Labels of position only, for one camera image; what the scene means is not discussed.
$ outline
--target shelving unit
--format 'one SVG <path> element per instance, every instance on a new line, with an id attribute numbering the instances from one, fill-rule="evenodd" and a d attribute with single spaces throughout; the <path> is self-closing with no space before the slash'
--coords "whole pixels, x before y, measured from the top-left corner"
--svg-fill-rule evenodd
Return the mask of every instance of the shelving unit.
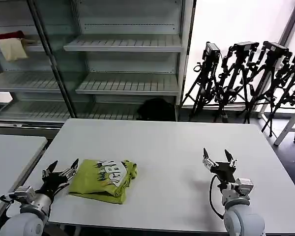
<path id="1" fill-rule="evenodd" d="M 91 34 L 80 35 L 63 47 L 85 52 L 173 52 L 182 51 L 176 34 Z"/>
<path id="2" fill-rule="evenodd" d="M 63 48 L 85 55 L 88 74 L 75 92 L 94 98 L 86 117 L 137 119 L 153 98 L 179 104 L 192 0 L 73 2 L 80 35 Z"/>
<path id="3" fill-rule="evenodd" d="M 76 93 L 176 96 L 179 91 L 174 74 L 89 73 Z"/>
<path id="4" fill-rule="evenodd" d="M 0 110 L 0 124 L 63 123 L 70 117 L 67 108 L 78 118 L 136 120 L 149 99 L 178 105 L 192 5 L 192 0 L 0 1 L 0 33 L 22 30 L 36 40 L 24 46 L 28 59 L 7 62 L 0 52 L 0 91 L 13 96 Z"/>
<path id="5" fill-rule="evenodd" d="M 65 26 L 54 25 L 60 32 Z M 0 92 L 10 92 L 13 100 L 0 110 L 0 126 L 21 127 L 48 123 L 63 124 L 69 117 L 51 62 L 45 53 L 27 1 L 0 1 L 0 34 L 21 30 L 26 39 L 35 43 L 24 45 L 27 59 L 6 61 L 0 50 Z M 63 37 L 53 35 L 55 50 L 63 50 Z M 78 81 L 69 81 L 75 89 Z"/>

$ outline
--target metal frame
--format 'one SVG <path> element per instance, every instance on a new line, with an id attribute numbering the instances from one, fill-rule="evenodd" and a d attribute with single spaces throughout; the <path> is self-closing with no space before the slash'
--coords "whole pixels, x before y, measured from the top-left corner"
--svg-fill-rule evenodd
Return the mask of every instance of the metal frame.
<path id="1" fill-rule="evenodd" d="M 295 114 L 291 117 L 287 125 L 284 127 L 280 135 L 275 140 L 274 142 L 275 145 L 279 146 L 289 132 L 295 132 L 294 124 L 295 124 Z"/>
<path id="2" fill-rule="evenodd" d="M 61 77 L 59 71 L 58 71 L 58 68 L 57 68 L 57 62 L 56 62 L 56 59 L 54 58 L 54 55 L 52 53 L 52 48 L 49 44 L 49 40 L 48 40 L 48 37 L 47 37 L 47 34 L 46 34 L 46 30 L 45 30 L 45 27 L 44 27 L 44 24 L 42 23 L 42 20 L 41 20 L 41 16 L 40 16 L 40 13 L 38 12 L 38 8 L 36 6 L 36 2 L 35 0 L 27 0 L 27 3 L 28 3 L 28 6 L 29 6 L 29 10 L 30 10 L 30 13 L 33 17 L 33 20 L 34 20 L 34 24 L 36 26 L 36 29 L 37 29 L 37 32 L 38 32 L 38 35 L 39 37 L 41 38 L 42 40 L 42 45 L 44 47 L 44 50 L 45 50 L 45 53 L 46 55 L 49 57 L 49 60 L 50 60 L 50 66 L 52 68 L 52 71 L 55 75 L 55 79 L 56 79 L 56 82 L 60 88 L 60 91 L 61 91 L 61 94 L 62 94 L 62 97 L 64 99 L 64 102 L 66 103 L 66 106 L 68 108 L 68 111 L 71 115 L 72 118 L 76 118 L 76 111 L 74 110 L 74 107 L 73 107 L 73 103 L 72 103 L 72 100 L 69 96 L 69 93 L 67 91 L 67 88 L 63 82 L 63 78 Z"/>
<path id="3" fill-rule="evenodd" d="M 70 2 L 71 2 L 72 17 L 73 17 L 73 21 L 75 24 L 74 28 L 77 29 L 75 37 L 78 37 L 79 35 L 82 34 L 80 17 L 79 17 L 79 10 L 77 7 L 77 2 L 75 0 L 70 0 Z M 86 55 L 84 55 L 83 60 L 84 60 L 86 71 L 87 71 L 87 73 L 89 73 L 90 72 L 89 71 L 89 62 L 88 62 L 88 58 Z"/>

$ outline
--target tripod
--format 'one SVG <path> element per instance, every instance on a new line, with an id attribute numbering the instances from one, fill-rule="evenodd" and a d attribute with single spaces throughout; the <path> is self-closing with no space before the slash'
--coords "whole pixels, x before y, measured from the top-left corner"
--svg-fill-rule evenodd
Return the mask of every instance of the tripod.
<path id="1" fill-rule="evenodd" d="M 234 44 L 234 46 L 230 47 L 227 55 L 223 58 L 222 68 L 223 73 L 219 75 L 220 81 L 216 83 L 216 97 L 215 101 L 219 103 L 218 111 L 214 117 L 213 122 L 216 122 L 218 116 L 221 116 L 223 123 L 228 123 L 227 114 L 224 111 L 224 107 L 230 103 L 235 102 L 236 96 L 238 95 L 238 91 L 233 89 L 236 78 L 240 71 L 242 72 L 242 83 L 244 84 L 244 100 L 246 108 L 248 108 L 248 98 L 247 98 L 247 70 L 243 65 L 245 63 L 246 58 L 249 56 L 249 63 L 258 47 L 259 43 L 254 42 L 243 42 Z M 227 67 L 228 59 L 233 55 L 235 51 L 236 54 L 236 62 L 232 64 L 230 69 Z M 230 76 L 231 71 L 233 71 L 233 75 L 231 80 L 227 86 L 224 87 L 225 80 L 228 76 Z"/>
<path id="2" fill-rule="evenodd" d="M 188 93 L 186 93 L 185 99 L 182 102 L 182 105 L 186 101 L 187 98 L 190 98 L 194 101 L 194 105 L 192 107 L 191 113 L 189 115 L 189 121 L 192 117 L 202 111 L 205 104 L 209 103 L 214 95 L 215 91 L 212 87 L 213 81 L 216 81 L 215 71 L 220 58 L 220 50 L 214 43 L 207 42 L 206 49 L 203 51 L 202 59 L 204 60 L 202 65 L 198 62 L 198 65 L 193 69 L 195 72 L 200 72 L 197 79 L 191 86 Z M 196 85 L 199 85 L 199 90 L 194 99 L 190 93 L 194 89 Z"/>
<path id="3" fill-rule="evenodd" d="M 295 85 L 295 56 L 293 58 L 292 61 L 293 65 L 291 66 L 291 70 L 288 71 L 288 73 L 286 74 L 286 76 L 284 76 L 283 78 L 283 87 L 286 84 L 287 80 L 290 78 L 290 76 L 292 74 L 293 77 L 291 79 L 291 81 L 289 82 L 289 84 L 287 85 L 286 88 L 284 88 L 284 93 L 282 95 L 282 97 L 280 98 L 280 100 L 278 101 L 278 103 L 276 104 L 274 110 L 270 113 L 269 119 L 266 121 L 265 125 L 262 128 L 262 132 L 264 132 L 264 130 L 266 129 L 266 126 L 269 124 L 269 122 L 272 122 L 276 111 L 281 107 L 282 104 L 285 104 L 287 102 L 290 103 L 291 106 L 295 105 L 295 90 L 294 92 L 290 95 L 290 90 L 291 88 Z M 270 126 L 270 137 L 272 136 L 272 126 Z"/>
<path id="4" fill-rule="evenodd" d="M 240 114 L 238 114 L 238 115 L 241 115 L 242 113 L 246 111 L 245 119 L 243 123 L 246 123 L 246 121 L 249 121 L 250 114 L 252 112 L 253 107 L 255 106 L 255 103 L 265 98 L 265 94 L 264 93 L 261 94 L 261 93 L 265 90 L 268 74 L 271 73 L 271 82 L 273 82 L 276 62 L 282 56 L 286 56 L 289 52 L 288 48 L 285 48 L 277 43 L 265 41 L 259 56 L 259 61 L 262 60 L 263 56 L 266 53 L 266 50 L 268 50 L 268 52 L 266 54 L 267 58 L 265 60 L 265 64 L 262 65 L 259 70 L 255 71 L 255 73 L 253 73 L 249 79 L 249 81 L 252 81 L 262 70 L 264 70 L 264 73 L 258 83 L 256 90 L 253 89 L 252 85 L 250 86 L 250 93 L 253 97 L 248 103 L 248 108 L 246 107 L 245 110 L 243 110 Z M 273 99 L 274 99 L 273 88 L 271 88 L 271 91 L 268 92 L 268 94 L 269 93 L 271 93 L 270 103 L 273 103 Z"/>

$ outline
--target shelf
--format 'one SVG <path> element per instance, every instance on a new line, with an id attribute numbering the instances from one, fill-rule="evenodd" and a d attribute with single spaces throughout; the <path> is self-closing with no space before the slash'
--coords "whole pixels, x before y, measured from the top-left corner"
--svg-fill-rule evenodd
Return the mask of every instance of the shelf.
<path id="1" fill-rule="evenodd" d="M 65 122 L 68 118 L 62 101 L 16 101 L 0 111 L 0 121 Z"/>
<path id="2" fill-rule="evenodd" d="M 24 46 L 24 49 L 26 52 L 44 52 L 45 51 L 40 40 L 38 40 L 34 44 L 29 44 Z"/>
<path id="3" fill-rule="evenodd" d="M 182 51 L 176 34 L 85 34 L 63 47 L 86 52 L 174 52 Z"/>
<path id="4" fill-rule="evenodd" d="M 0 74 L 0 91 L 60 93 L 51 71 L 5 71 Z"/>
<path id="5" fill-rule="evenodd" d="M 84 118 L 136 120 L 139 117 L 137 114 L 139 107 L 140 104 L 96 103 Z"/>
<path id="6" fill-rule="evenodd" d="M 89 73 L 76 93 L 110 95 L 178 95 L 173 74 Z"/>

